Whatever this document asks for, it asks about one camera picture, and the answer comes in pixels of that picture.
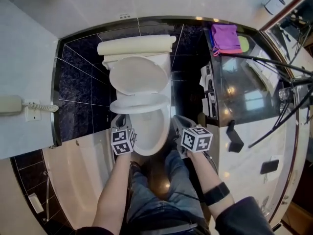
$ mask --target metal rod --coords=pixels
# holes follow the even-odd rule
[[[270,60],[270,59],[261,58],[261,57],[252,57],[252,56],[242,55],[242,54],[221,53],[221,56],[245,58],[245,59],[251,59],[253,61],[256,61],[256,60],[263,61],[263,62],[266,62],[266,63],[275,64],[275,65],[283,66],[283,67],[286,67],[286,68],[290,68],[292,70],[299,71],[301,73],[304,73],[304,74],[307,74],[307,75],[310,75],[310,76],[313,75],[313,72],[307,71],[305,69],[301,69],[301,68],[299,68],[297,66],[293,66],[293,65],[289,65],[289,64],[283,64],[283,63],[281,63],[279,61],[276,61],[276,60]]]
[[[275,67],[273,66],[267,66],[265,65],[265,63],[262,63],[261,61],[256,60],[255,61],[258,64],[263,65],[264,67],[268,68],[269,70],[271,70],[272,72],[274,72],[275,74],[279,75],[282,79],[284,79],[286,82],[290,83],[290,81],[285,77],[285,74],[283,74],[280,70],[276,69],[276,71],[274,70]]]
[[[46,206],[47,218],[44,219],[44,221],[48,222],[49,221],[49,183],[50,183],[50,178],[49,178],[49,175],[46,171],[44,172],[44,175],[47,176],[47,187],[46,187],[46,195],[45,195],[45,197],[46,197],[45,206]]]
[[[299,54],[299,52],[300,52],[302,46],[303,46],[304,43],[307,41],[307,38],[308,38],[308,36],[309,36],[310,31],[311,31],[311,25],[309,26],[308,32],[307,32],[307,34],[306,34],[304,40],[302,41],[302,44],[300,45],[299,49],[296,49],[295,54],[294,54],[294,57],[292,58],[292,60],[291,60],[290,63],[289,63],[290,65],[291,65],[292,62],[295,60],[295,58],[298,56],[298,54]]]
[[[301,102],[295,106],[295,108],[282,120],[279,124],[277,124],[275,127],[273,127],[269,132],[267,132],[265,135],[263,135],[261,138],[259,138],[254,143],[250,144],[248,148],[252,148],[259,142],[261,142],[263,139],[268,137],[270,134],[272,134],[274,131],[276,131],[280,126],[282,126],[291,116],[298,110],[300,107],[307,101],[307,99],[311,96],[311,93],[313,92],[313,87],[309,90],[309,92],[304,96],[304,98],[301,100]]]

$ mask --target white bathtub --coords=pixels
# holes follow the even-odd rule
[[[113,167],[109,130],[43,149],[52,186],[74,229],[91,226],[100,193]]]

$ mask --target pink towel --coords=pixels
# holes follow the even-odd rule
[[[240,42],[236,33],[237,27],[228,24],[212,25],[214,40],[213,56],[219,53],[242,53]]]

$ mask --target leg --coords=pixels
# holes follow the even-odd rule
[[[198,195],[189,180],[189,171],[176,150],[172,150],[166,157],[165,168],[171,181],[168,201],[180,210],[204,219],[200,202],[198,200],[175,193],[175,191],[177,191],[198,198]]]
[[[148,188],[148,179],[140,171],[136,171],[132,180],[133,195],[127,212],[127,223],[142,215],[145,211],[160,207],[163,201],[159,200]]]

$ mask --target white wall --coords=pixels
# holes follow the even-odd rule
[[[88,27],[147,16],[200,16],[261,28],[271,15],[268,0],[10,0],[59,38]]]
[[[16,181],[9,159],[0,160],[0,234],[46,235]]]
[[[58,39],[8,0],[0,0],[0,95],[50,104]],[[0,159],[53,145],[50,113],[0,117]]]

